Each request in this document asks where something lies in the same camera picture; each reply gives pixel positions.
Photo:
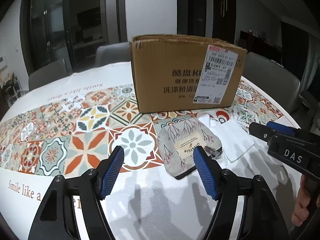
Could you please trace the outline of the person's right hand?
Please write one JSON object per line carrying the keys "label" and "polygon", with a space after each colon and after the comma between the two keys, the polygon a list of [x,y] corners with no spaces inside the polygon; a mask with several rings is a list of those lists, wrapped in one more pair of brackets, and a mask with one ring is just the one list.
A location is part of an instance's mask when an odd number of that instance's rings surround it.
{"label": "person's right hand", "polygon": [[295,226],[301,226],[309,216],[307,207],[310,204],[311,198],[308,190],[306,189],[307,180],[308,178],[305,175],[302,175],[300,178],[300,188],[297,194],[295,208],[291,217],[291,222]]}

